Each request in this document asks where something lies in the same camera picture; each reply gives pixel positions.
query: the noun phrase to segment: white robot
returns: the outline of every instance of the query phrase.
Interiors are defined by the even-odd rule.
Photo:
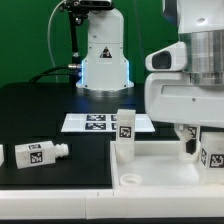
[[[131,92],[134,84],[123,54],[124,19],[112,1],[67,0],[63,7],[72,12],[76,25],[89,20],[88,53],[81,63],[78,92],[97,97]]]
[[[203,163],[208,154],[209,173],[212,155],[218,155],[215,168],[223,169],[224,146],[218,147],[223,134],[202,134],[202,147],[209,148],[205,153],[199,137],[200,126],[224,127],[224,0],[163,0],[163,10],[177,24],[179,42],[146,58],[154,72],[145,84],[146,112],[154,121],[175,124],[183,143],[181,160],[196,162],[200,155]],[[223,173],[216,180],[223,183]]]

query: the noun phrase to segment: qr code label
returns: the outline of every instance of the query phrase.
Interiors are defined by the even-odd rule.
[[[41,149],[40,144],[28,145],[29,150]]]
[[[112,130],[115,130],[115,131],[117,130],[117,124],[116,123],[112,123],[111,126],[112,126]]]
[[[207,161],[207,152],[202,149],[201,152],[201,162],[206,166],[206,161]]]
[[[131,138],[131,127],[120,126],[120,138]]]
[[[40,164],[43,162],[43,153],[42,152],[32,152],[30,153],[30,164]]]
[[[87,121],[106,121],[106,115],[87,115]]]
[[[224,168],[224,154],[211,154],[210,168]]]
[[[106,130],[105,123],[86,123],[85,130],[100,131]]]
[[[196,127],[189,127],[188,131],[190,132],[190,135],[192,138],[197,137],[197,128]]]
[[[115,114],[111,115],[111,121],[117,121],[117,115]]]

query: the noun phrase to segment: green backdrop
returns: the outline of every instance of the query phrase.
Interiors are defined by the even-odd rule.
[[[0,1],[0,87],[27,82],[52,67],[47,48],[49,17],[59,0]],[[114,0],[125,19],[124,54],[130,78],[144,83],[149,72],[145,57],[177,41],[177,28],[162,17],[161,0]],[[78,27],[81,56],[87,51],[88,22]],[[67,13],[58,12],[52,24],[56,65],[69,64],[71,42]]]

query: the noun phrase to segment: warning label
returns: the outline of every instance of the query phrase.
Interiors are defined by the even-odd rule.
[[[100,55],[100,58],[112,58],[111,53],[108,49],[108,47],[105,47],[102,54]]]

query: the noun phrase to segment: robot camera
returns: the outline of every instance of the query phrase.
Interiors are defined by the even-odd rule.
[[[113,8],[112,0],[79,0],[82,7],[90,9],[111,9]]]

